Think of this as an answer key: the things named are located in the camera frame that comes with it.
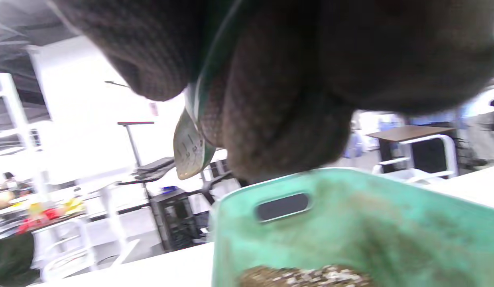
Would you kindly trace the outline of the person's right hand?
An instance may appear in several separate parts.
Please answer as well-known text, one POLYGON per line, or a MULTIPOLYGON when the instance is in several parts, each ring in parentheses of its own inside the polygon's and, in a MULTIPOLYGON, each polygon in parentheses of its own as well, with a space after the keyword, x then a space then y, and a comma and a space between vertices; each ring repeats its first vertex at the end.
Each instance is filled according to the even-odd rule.
POLYGON ((139 96, 185 95, 178 178, 264 181, 344 152, 358 110, 421 116, 494 76, 494 0, 50 0, 139 96))

